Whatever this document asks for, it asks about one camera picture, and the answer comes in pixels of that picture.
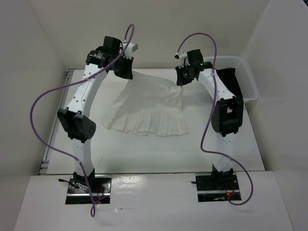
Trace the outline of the white pleated skirt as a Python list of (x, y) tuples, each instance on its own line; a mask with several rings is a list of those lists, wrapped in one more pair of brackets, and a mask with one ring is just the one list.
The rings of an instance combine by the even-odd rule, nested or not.
[(183, 116), (183, 87), (171, 80), (133, 72), (124, 89), (103, 115), (107, 129), (142, 136), (188, 133)]

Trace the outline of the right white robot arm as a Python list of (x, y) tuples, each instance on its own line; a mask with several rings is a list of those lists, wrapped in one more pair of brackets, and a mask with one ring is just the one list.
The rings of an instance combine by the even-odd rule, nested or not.
[(175, 68), (177, 85), (184, 86), (194, 79), (205, 87), (212, 98), (209, 120), (205, 126), (218, 134), (221, 150), (210, 151), (201, 143), (205, 153), (220, 155), (218, 163), (212, 165), (211, 185), (222, 189), (233, 180), (233, 143), (239, 128), (243, 124), (244, 100), (235, 76), (235, 69), (215, 68), (215, 61), (206, 62), (199, 49), (177, 52), (175, 58), (179, 64)]

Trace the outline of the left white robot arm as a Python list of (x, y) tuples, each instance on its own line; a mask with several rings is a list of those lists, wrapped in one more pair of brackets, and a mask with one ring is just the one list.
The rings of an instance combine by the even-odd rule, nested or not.
[(87, 55), (83, 83), (79, 84), (73, 99), (65, 109), (60, 108), (57, 112), (64, 131), (72, 140), (73, 155), (76, 157), (74, 184), (84, 192), (91, 192), (96, 186), (90, 147), (97, 128), (96, 123), (90, 120), (93, 100), (110, 70), (118, 77), (133, 78), (132, 54), (137, 49), (138, 45), (134, 42), (106, 36), (103, 45)]

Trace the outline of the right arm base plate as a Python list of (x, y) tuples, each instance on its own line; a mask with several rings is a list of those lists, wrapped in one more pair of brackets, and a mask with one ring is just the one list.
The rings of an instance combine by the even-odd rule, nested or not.
[(191, 184), (196, 186), (198, 202), (241, 201), (237, 176), (225, 181), (214, 181), (210, 173), (196, 174)]

